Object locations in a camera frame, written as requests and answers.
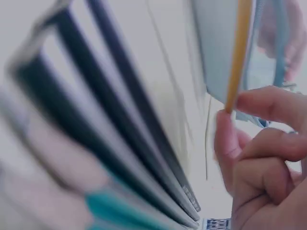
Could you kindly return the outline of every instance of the book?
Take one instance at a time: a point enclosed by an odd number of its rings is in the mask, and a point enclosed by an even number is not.
[[[184,229],[138,197],[92,153],[43,117],[13,82],[5,79],[4,87],[6,92],[0,94],[0,108],[17,135],[68,190],[86,197],[96,217],[113,222],[128,220],[152,229]]]
[[[88,3],[99,25],[100,32],[110,47],[110,52],[122,74],[122,78],[129,88],[137,108],[147,128],[150,130],[158,149],[194,208],[200,211],[200,205],[197,202],[187,177],[161,127],[150,100],[148,99],[148,95],[140,83],[142,77],[138,74],[138,71],[129,58],[129,50],[125,46],[123,37],[119,36],[119,28],[116,18],[112,13],[110,2],[107,0],[91,0],[88,1]]]
[[[38,22],[39,31],[50,24],[59,28],[66,47],[78,63],[84,80],[95,93],[100,104],[112,119],[116,128],[133,148],[155,179],[168,194],[195,221],[199,215],[190,202],[167,161],[157,146],[145,120],[137,109],[125,82],[118,71],[106,40],[99,33],[98,24],[92,16],[90,1],[66,1],[56,5]]]
[[[136,158],[73,63],[56,27],[36,33],[13,59],[10,73],[71,138],[178,223],[197,228]]]

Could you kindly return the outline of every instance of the fingernail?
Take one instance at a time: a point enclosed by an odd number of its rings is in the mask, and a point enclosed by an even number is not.
[[[220,110],[216,113],[215,120],[216,120],[216,123],[218,124],[225,120],[231,120],[231,117],[228,113],[225,112],[225,110]]]

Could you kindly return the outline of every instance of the light blue folder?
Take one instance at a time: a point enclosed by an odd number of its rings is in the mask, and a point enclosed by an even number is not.
[[[282,87],[285,75],[284,50],[288,41],[289,25],[284,2],[280,0],[254,0],[254,23],[247,62],[240,90],[250,90],[268,85]],[[261,16],[266,3],[274,7],[276,18],[276,58],[269,59],[258,51]],[[207,91],[215,99],[225,103],[232,49],[235,42],[237,0],[193,0],[195,21],[198,28],[204,80]],[[267,121],[237,112],[239,120],[266,127]]]

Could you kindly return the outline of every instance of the hand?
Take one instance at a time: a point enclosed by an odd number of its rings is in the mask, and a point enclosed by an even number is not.
[[[217,114],[214,148],[234,198],[231,229],[306,229],[307,180],[284,161],[307,156],[307,97],[266,87],[240,94],[237,108],[286,123],[299,134],[266,128],[251,139],[233,127],[227,113]]]
[[[285,80],[293,80],[303,59],[307,43],[306,27],[303,22],[303,14],[297,0],[283,0],[287,8],[289,18],[290,38],[286,48],[288,69]],[[275,57],[276,18],[274,16],[272,1],[267,1],[264,6],[260,22],[258,46],[269,58]]]

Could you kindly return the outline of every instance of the pencil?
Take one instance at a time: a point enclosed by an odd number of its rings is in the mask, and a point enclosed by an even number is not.
[[[232,55],[231,75],[228,82],[225,110],[231,113],[238,93],[244,69],[246,50],[248,49],[249,25],[252,16],[253,0],[238,0],[236,17],[235,45]]]

